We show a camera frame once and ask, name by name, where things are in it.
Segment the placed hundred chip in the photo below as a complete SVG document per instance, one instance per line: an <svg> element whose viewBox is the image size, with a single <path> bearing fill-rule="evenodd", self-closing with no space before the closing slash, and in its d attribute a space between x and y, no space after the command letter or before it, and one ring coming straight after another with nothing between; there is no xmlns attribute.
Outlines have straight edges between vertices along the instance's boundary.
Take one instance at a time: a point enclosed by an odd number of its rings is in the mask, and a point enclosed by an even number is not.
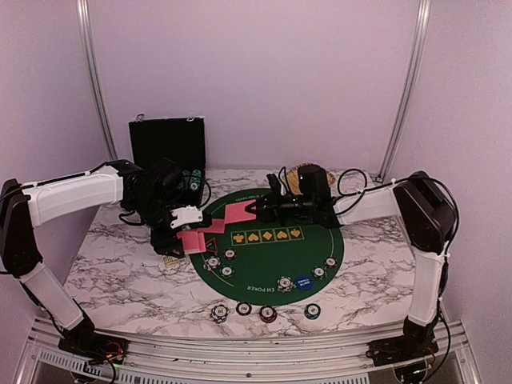
<svg viewBox="0 0 512 384"><path fill-rule="evenodd" d="M237 257L237 252L233 249L227 249L224 251L223 256L227 260L232 260Z"/></svg>
<svg viewBox="0 0 512 384"><path fill-rule="evenodd" d="M338 265L336 258L328 257L325 259L324 264L328 268L335 268Z"/></svg>

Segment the red-backed playing card deck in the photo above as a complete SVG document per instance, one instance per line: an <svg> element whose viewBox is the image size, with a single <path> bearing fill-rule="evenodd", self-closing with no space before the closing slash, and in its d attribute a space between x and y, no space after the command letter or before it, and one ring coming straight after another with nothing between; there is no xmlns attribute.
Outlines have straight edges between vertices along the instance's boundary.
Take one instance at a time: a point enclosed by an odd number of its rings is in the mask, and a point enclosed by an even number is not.
<svg viewBox="0 0 512 384"><path fill-rule="evenodd" d="M203 232L181 231L178 238L182 241L185 254L200 254L206 251L206 241Z"/></svg>

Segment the placed fifty chip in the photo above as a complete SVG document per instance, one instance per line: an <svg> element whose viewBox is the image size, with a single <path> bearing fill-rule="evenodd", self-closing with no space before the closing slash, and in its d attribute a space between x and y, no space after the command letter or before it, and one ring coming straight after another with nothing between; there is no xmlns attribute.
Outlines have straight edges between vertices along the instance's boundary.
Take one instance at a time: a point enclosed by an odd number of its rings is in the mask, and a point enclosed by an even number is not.
<svg viewBox="0 0 512 384"><path fill-rule="evenodd" d="M220 270L221 276L224 278L230 278L234 275L234 268L232 266L223 266Z"/></svg>
<svg viewBox="0 0 512 384"><path fill-rule="evenodd" d="M312 275L319 280L322 280L326 277L326 270L320 266L316 266L311 271Z"/></svg>

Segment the blue small blind button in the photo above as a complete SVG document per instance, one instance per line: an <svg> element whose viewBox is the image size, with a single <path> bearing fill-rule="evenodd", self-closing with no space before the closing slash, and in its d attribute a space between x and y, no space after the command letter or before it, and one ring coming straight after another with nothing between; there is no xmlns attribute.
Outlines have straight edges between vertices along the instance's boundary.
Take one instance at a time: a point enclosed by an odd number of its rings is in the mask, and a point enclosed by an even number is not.
<svg viewBox="0 0 512 384"><path fill-rule="evenodd" d="M300 290L311 290L314 285L314 280L310 276L301 275L296 277L294 283L295 286Z"/></svg>

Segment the dealt card seat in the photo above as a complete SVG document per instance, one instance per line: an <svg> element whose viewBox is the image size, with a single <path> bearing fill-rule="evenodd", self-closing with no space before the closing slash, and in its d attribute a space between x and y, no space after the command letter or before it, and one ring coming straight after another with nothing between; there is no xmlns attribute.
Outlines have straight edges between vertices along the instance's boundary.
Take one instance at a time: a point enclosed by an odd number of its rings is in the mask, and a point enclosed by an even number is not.
<svg viewBox="0 0 512 384"><path fill-rule="evenodd" d="M203 231L208 234L224 234L225 228L226 224L223 219L213 218L211 225Z"/></svg>
<svg viewBox="0 0 512 384"><path fill-rule="evenodd" d="M254 200L249 200L227 204L225 206L224 223L228 225L238 222L248 222L255 220L257 216L251 212L246 211L246 208L253 202Z"/></svg>

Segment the triangular all-in button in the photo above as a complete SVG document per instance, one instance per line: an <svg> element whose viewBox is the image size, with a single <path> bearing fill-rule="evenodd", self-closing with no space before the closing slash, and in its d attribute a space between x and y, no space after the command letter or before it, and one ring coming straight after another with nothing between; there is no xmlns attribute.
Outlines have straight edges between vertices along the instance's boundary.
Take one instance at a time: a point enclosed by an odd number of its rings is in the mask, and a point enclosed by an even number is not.
<svg viewBox="0 0 512 384"><path fill-rule="evenodd" d="M218 245L217 245L217 241L215 238L211 238L211 239L207 240L205 247L206 247L207 253L218 255Z"/></svg>

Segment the placed ten chips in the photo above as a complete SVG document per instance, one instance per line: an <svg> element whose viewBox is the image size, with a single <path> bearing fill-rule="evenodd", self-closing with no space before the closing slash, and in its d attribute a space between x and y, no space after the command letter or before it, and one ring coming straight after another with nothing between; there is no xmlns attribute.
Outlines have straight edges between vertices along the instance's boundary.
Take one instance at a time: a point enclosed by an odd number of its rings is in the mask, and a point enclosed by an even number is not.
<svg viewBox="0 0 512 384"><path fill-rule="evenodd" d="M279 292L288 293L294 288L294 281L289 276L281 276L277 280L277 288Z"/></svg>
<svg viewBox="0 0 512 384"><path fill-rule="evenodd" d="M221 260L220 258L216 257L216 256L213 256L213 257L209 257L207 258L204 263L203 263L203 268L207 271L212 271L212 270L216 270L217 268L219 268L221 265Z"/></svg>

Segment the green fifty chip stack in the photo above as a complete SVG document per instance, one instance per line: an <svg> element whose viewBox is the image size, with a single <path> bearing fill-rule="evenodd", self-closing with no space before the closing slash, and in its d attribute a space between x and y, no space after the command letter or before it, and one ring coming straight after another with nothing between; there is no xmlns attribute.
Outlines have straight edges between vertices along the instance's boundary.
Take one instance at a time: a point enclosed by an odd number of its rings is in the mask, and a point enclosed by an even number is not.
<svg viewBox="0 0 512 384"><path fill-rule="evenodd" d="M304 309L304 316L309 320L315 320L319 318L320 314L321 307L315 303L307 304Z"/></svg>

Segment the hundred chip front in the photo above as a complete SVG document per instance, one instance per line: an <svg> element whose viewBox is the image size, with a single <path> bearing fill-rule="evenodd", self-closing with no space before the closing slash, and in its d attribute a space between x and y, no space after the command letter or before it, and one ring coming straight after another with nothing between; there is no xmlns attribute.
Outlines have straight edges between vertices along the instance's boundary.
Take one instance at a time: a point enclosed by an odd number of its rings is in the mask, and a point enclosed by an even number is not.
<svg viewBox="0 0 512 384"><path fill-rule="evenodd" d="M248 302L239 302L235 308L237 314L241 316L247 316L252 312L252 305Z"/></svg>

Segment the blue ten chip stack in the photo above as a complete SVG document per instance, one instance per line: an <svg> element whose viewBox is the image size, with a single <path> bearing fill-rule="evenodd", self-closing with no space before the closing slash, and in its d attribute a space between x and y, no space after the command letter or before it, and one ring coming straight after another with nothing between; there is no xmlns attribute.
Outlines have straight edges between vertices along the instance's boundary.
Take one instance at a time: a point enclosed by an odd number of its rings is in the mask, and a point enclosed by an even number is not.
<svg viewBox="0 0 512 384"><path fill-rule="evenodd" d="M210 312L210 318L217 324L227 320L229 309L223 304L216 305Z"/></svg>

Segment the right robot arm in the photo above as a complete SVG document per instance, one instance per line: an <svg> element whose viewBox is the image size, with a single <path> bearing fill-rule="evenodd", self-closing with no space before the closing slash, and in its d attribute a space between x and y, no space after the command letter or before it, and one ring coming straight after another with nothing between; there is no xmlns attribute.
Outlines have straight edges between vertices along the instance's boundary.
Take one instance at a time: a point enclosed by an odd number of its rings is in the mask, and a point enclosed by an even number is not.
<svg viewBox="0 0 512 384"><path fill-rule="evenodd" d="M299 194L276 174L267 176L270 192L246 212L262 222L284 223L311 218L327 229L396 216L401 219L415 260L413 298L396 351L413 358L423 350L441 317L441 297L448 279L449 249L459 225L457 204L449 189L424 171L380 186L333 196L326 171L319 166L298 170Z"/></svg>

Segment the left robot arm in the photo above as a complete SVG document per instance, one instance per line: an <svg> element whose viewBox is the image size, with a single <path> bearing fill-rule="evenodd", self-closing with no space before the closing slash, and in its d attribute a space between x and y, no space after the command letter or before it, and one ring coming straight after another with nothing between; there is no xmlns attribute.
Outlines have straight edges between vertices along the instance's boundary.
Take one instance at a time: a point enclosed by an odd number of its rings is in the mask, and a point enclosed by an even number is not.
<svg viewBox="0 0 512 384"><path fill-rule="evenodd" d="M163 158L149 169L122 159L78 174L41 182L4 183L1 196L1 259L32 301L63 328L63 339L85 356L101 349L101 337L86 312L65 292L43 261L34 228L55 218L107 203L120 203L150 228L157 254L183 257L177 232L202 220L194 206L172 207L184 185L177 165Z"/></svg>

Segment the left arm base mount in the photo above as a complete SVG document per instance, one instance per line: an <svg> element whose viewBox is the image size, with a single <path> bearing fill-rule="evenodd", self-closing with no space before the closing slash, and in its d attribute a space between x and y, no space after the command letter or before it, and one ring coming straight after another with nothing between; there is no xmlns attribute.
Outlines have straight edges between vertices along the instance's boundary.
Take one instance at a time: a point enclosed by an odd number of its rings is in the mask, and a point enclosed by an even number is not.
<svg viewBox="0 0 512 384"><path fill-rule="evenodd" d="M124 338L96 334L91 342L60 338L58 348L88 358L91 365L100 362L121 364L125 359L128 344L129 342Z"/></svg>

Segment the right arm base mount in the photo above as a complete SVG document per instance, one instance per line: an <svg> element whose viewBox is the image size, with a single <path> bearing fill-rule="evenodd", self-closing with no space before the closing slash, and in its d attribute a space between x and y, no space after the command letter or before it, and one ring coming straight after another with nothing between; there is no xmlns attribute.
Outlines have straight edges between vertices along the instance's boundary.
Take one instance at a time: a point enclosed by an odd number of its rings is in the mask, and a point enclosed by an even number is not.
<svg viewBox="0 0 512 384"><path fill-rule="evenodd" d="M418 344L406 336L375 340L367 345L366 357L371 359L375 366L406 362L416 358L423 358L439 351L438 344L432 339Z"/></svg>

